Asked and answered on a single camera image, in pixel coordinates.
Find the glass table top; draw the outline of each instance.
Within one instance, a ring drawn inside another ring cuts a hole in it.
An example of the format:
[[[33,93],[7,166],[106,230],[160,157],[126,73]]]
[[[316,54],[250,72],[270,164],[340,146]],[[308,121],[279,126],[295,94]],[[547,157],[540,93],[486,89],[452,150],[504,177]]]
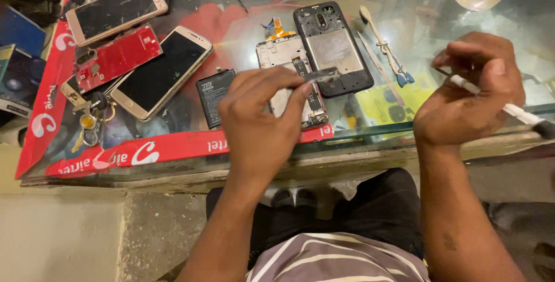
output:
[[[237,73],[259,68],[255,47],[274,34],[260,26],[280,17],[284,31],[296,31],[293,11],[302,6],[336,1],[353,32],[355,41],[375,80],[370,89],[325,99],[334,138],[297,146],[294,154],[320,150],[341,150],[359,145],[402,146],[412,137],[412,119],[434,90],[445,79],[430,68],[431,60],[453,41],[469,31],[483,31],[511,40],[526,91],[526,109],[536,114],[555,111],[555,0],[502,0],[487,11],[468,11],[454,0],[172,0],[171,13],[150,23],[159,39],[177,25],[189,27],[214,43],[212,56],[189,79],[180,91],[149,122],[141,122],[122,109],[106,124],[101,133],[104,149],[124,140],[153,137],[181,131],[207,131],[195,83],[215,73],[216,67],[233,68]],[[372,62],[357,31],[370,44],[384,72],[395,81],[387,58],[375,45],[377,39],[370,26],[358,14],[365,5],[381,35],[393,47],[415,83],[400,88],[406,103],[398,106],[391,90]],[[66,106],[64,122],[45,156],[27,176],[40,176],[41,168],[63,158],[75,158],[71,152],[79,136],[77,118]],[[227,156],[195,158],[188,162],[227,164]],[[141,166],[146,169],[159,164]]]

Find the red phone back panel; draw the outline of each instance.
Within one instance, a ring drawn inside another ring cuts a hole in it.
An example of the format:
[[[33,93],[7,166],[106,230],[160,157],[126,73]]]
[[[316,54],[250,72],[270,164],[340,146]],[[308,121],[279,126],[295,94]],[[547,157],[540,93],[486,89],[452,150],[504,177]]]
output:
[[[80,93],[105,84],[162,54],[150,24],[97,48],[97,55],[83,65],[75,65]]]

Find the gold smartphone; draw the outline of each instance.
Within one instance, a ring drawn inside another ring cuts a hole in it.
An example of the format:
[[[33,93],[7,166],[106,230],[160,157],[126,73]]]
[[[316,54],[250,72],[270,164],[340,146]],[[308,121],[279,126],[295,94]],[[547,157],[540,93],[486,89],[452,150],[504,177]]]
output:
[[[161,43],[164,53],[121,79],[110,96],[139,120],[154,116],[212,53],[212,44],[178,26]]]
[[[96,0],[69,10],[66,17],[78,46],[86,46],[160,15],[165,0]]]

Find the phone screen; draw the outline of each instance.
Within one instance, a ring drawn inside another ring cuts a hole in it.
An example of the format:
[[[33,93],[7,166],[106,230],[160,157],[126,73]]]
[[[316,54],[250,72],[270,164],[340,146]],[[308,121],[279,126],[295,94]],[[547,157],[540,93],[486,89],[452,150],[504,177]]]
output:
[[[164,53],[137,67],[120,86],[123,94],[150,111],[202,56],[203,47],[174,31],[161,44]]]
[[[85,39],[156,11],[153,0],[97,0],[75,9]]]

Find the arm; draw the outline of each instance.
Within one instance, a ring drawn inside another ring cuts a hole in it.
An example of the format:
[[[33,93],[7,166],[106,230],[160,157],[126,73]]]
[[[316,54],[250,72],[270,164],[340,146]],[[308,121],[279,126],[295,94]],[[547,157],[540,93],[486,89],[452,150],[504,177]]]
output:
[[[231,171],[178,281],[245,280],[255,207],[300,135],[302,108],[312,91],[303,83],[282,67],[240,73],[233,80],[218,106],[231,150]],[[298,88],[283,115],[265,113],[267,102],[286,87]]]
[[[446,81],[415,117],[426,260],[437,281],[524,281],[472,191],[459,156],[462,143],[503,125],[504,104],[524,103],[522,82],[510,42],[479,33],[462,40],[472,44],[449,44],[434,65],[478,80],[482,92],[474,96]]]
[[[453,147],[419,144],[422,231],[432,280],[524,281]]]

